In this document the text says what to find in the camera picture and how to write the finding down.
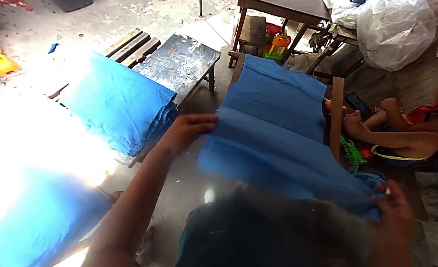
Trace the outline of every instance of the blue fabric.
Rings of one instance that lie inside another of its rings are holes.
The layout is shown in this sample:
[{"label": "blue fabric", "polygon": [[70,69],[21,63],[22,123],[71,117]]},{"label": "blue fabric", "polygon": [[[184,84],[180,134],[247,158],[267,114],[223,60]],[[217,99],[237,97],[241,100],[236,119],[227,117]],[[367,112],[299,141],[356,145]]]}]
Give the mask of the blue fabric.
[{"label": "blue fabric", "polygon": [[25,168],[20,191],[0,219],[0,267],[52,266],[111,205],[70,174]]},{"label": "blue fabric", "polygon": [[199,167],[293,199],[330,200],[378,220],[369,185],[341,167],[323,144],[325,90],[305,73],[246,55],[238,82],[217,110],[219,121]]},{"label": "blue fabric", "polygon": [[178,116],[176,93],[95,52],[62,103],[92,134],[129,156],[158,141]]}]

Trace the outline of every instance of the person's hand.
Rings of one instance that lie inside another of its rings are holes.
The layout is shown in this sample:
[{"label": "person's hand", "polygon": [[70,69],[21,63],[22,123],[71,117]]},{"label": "person's hand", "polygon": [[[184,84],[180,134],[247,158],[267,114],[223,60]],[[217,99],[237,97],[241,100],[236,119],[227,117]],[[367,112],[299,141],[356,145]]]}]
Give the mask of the person's hand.
[{"label": "person's hand", "polygon": [[176,118],[161,140],[156,144],[157,149],[163,149],[177,156],[192,144],[197,134],[214,129],[214,123],[219,119],[214,114],[188,114]]},{"label": "person's hand", "polygon": [[381,109],[383,111],[392,112],[392,111],[399,111],[399,102],[397,102],[397,99],[395,98],[386,98],[385,100],[382,100],[380,102]]},{"label": "person's hand", "polygon": [[394,180],[379,184],[386,197],[374,196],[381,209],[381,223],[370,223],[370,236],[374,240],[373,264],[386,267],[411,266],[411,228],[414,221],[412,209]]}]

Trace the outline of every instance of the wooden stick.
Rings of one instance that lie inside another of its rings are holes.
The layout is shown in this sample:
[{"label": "wooden stick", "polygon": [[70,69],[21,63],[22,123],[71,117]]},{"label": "wooden stick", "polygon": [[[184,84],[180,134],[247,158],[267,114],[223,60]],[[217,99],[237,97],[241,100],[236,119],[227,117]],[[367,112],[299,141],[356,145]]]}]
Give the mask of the wooden stick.
[{"label": "wooden stick", "polygon": [[342,97],[344,79],[333,77],[333,104],[331,106],[330,148],[336,159],[339,158],[339,140],[341,136]]}]

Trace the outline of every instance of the toy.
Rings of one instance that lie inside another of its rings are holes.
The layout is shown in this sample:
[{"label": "toy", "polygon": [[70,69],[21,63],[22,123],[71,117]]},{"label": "toy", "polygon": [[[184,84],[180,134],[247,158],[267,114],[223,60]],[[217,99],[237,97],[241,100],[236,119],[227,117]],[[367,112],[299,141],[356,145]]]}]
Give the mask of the toy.
[{"label": "toy", "polygon": [[[287,35],[279,35],[279,36],[275,37],[274,40],[272,41],[272,48],[270,48],[269,52],[265,52],[263,57],[273,59],[276,61],[282,61],[283,60],[283,52],[285,52],[285,48],[288,47],[288,45],[291,43],[291,41],[292,41],[292,38],[290,36],[287,36]],[[273,52],[273,50],[276,46],[282,48],[280,53]]]},{"label": "toy", "polygon": [[367,161],[363,158],[359,150],[354,146],[353,141],[347,142],[346,139],[344,139],[344,137],[341,135],[339,143],[344,148],[346,158],[351,161],[354,173],[357,173],[359,169],[359,164],[366,163]]}]

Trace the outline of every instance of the child's foot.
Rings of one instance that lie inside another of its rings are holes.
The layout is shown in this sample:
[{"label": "child's foot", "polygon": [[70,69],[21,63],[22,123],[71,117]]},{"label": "child's foot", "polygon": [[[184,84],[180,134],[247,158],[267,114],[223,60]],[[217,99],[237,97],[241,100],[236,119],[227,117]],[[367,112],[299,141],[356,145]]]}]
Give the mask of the child's foot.
[{"label": "child's foot", "polygon": [[359,139],[362,134],[369,131],[369,129],[361,123],[361,113],[359,110],[356,110],[352,114],[347,114],[342,125],[347,134],[355,139]]}]

